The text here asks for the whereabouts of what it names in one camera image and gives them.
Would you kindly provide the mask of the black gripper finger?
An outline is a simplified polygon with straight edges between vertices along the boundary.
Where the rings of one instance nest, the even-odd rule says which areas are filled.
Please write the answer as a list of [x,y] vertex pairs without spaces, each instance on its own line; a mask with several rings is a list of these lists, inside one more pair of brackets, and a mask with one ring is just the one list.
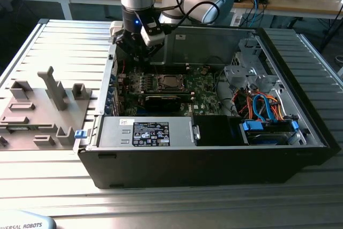
[[132,32],[114,32],[112,41],[131,59],[138,62],[140,58],[140,35]]
[[150,47],[143,44],[143,46],[141,47],[140,59],[142,61],[150,60],[163,47],[164,47],[164,43],[160,43],[160,44],[153,45]]

